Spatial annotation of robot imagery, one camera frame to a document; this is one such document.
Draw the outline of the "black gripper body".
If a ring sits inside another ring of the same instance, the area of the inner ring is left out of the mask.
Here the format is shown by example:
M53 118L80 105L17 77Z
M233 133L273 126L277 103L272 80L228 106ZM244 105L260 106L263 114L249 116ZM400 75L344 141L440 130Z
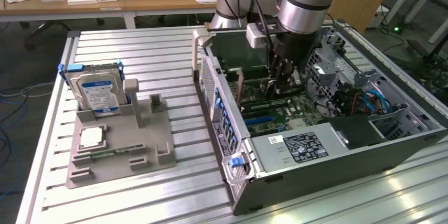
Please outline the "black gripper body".
M273 44L275 54L293 63L303 63L311 54L316 36L317 32L311 34L277 34Z

